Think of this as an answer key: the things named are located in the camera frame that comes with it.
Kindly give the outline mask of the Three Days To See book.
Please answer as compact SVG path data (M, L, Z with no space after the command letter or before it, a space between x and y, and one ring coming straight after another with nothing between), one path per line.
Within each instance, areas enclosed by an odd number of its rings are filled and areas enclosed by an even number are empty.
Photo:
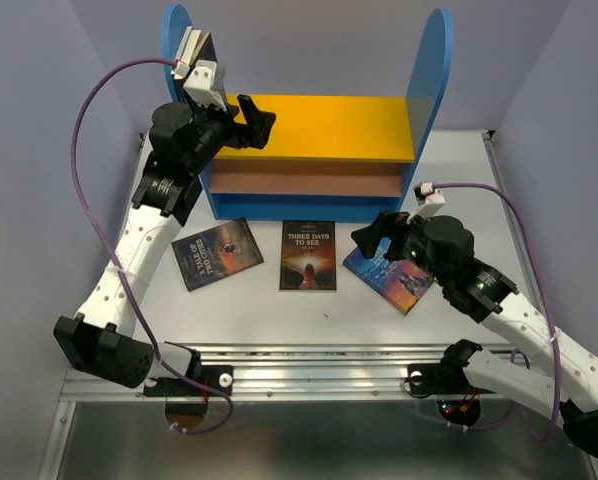
M337 289L333 221L283 222L279 288L310 292Z

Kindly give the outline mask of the green cover book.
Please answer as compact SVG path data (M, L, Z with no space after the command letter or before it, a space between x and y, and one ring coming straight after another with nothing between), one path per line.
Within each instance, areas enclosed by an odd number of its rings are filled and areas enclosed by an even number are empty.
M175 54L175 67L172 69L172 78L175 81L184 80L188 76L192 69L197 45L202 36L202 31L194 29L192 26L185 29Z

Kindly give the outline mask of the Nineteen Eighty-Four book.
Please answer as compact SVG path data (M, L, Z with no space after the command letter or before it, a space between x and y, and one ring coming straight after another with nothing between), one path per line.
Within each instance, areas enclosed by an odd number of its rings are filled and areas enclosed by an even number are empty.
M199 36L193 50L192 66L195 67L198 61L217 62L217 55L211 32L196 30L196 33L198 33Z

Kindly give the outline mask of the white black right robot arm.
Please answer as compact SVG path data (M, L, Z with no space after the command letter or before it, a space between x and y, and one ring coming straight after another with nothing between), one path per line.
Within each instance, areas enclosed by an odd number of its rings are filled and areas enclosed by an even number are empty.
M575 446L598 459L598 357L551 330L544 313L509 278L478 260L474 236L460 220L445 215L407 220L402 213L382 212L351 237L366 259L389 239L386 260L413 261L453 308L506 339L539 368L517 367L468 343L462 356L440 364L445 387L461 390L470 384L556 419Z

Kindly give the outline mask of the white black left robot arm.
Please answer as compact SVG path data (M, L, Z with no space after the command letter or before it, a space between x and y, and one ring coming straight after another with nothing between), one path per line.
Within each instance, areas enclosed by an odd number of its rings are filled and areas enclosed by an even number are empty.
M130 200L126 224L88 299L53 330L70 365L81 372L134 388L158 361L151 344L134 339L140 304L156 267L197 202L200 174L224 147L262 149L276 116L248 95L235 106L171 102L152 114L152 148Z

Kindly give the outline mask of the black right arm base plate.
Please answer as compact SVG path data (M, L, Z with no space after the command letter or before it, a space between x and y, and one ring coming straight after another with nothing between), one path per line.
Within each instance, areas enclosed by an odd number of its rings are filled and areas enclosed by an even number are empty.
M409 365L406 383L410 387L410 393L417 398L471 394L474 390L461 368L441 363Z

